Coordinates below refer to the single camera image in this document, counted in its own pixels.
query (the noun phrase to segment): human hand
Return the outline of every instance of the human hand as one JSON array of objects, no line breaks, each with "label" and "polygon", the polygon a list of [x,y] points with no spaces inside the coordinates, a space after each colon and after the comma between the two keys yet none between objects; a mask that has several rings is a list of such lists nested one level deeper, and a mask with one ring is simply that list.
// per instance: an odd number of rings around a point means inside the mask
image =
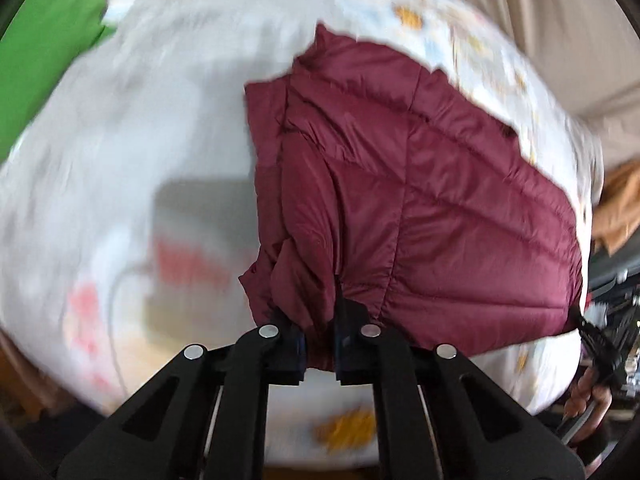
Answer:
[{"label": "human hand", "polygon": [[602,422],[607,410],[611,406],[612,396],[608,386],[601,384],[594,385],[597,380],[594,368],[589,368],[584,375],[578,380],[577,384],[571,387],[571,397],[564,404],[565,418],[573,418],[581,415],[587,409],[587,403],[593,397],[596,401],[596,407],[584,423],[583,427],[578,430],[570,442],[570,446],[589,438]]}]

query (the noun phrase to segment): bed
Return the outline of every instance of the bed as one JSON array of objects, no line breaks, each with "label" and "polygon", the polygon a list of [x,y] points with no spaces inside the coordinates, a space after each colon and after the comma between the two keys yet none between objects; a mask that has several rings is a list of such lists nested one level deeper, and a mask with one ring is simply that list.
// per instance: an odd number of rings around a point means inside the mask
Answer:
[{"label": "bed", "polygon": [[[516,47],[530,47],[517,25],[494,16],[500,30],[463,0],[112,0],[116,7],[115,35],[69,67],[0,169],[0,324],[84,402],[109,413],[188,343],[216,348],[254,327],[235,279],[258,245],[242,87],[286,70],[318,21],[441,67],[512,125],[522,156],[574,208],[587,283],[603,171],[593,118],[576,120],[566,109],[580,113],[578,105],[556,100],[536,71],[545,57],[533,50],[534,67]],[[564,78],[551,79],[564,96]],[[579,359],[574,332],[475,361],[538,412],[564,392]],[[329,457],[311,431],[371,405],[370,388],[338,392],[331,375],[310,370],[302,392],[271,390],[269,463],[376,460],[375,443]],[[293,424],[292,413],[303,416]]]}]

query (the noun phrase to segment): quilted fabric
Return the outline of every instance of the quilted fabric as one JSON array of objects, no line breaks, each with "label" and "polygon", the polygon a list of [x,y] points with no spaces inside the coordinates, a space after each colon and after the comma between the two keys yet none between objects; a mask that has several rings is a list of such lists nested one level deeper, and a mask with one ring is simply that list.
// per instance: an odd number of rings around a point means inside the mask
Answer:
[{"label": "quilted fabric", "polygon": [[575,213],[443,72],[319,25],[290,73],[245,92],[260,252],[240,279],[256,323],[277,306],[305,331],[311,366],[332,366],[335,275],[423,348],[562,332]]}]

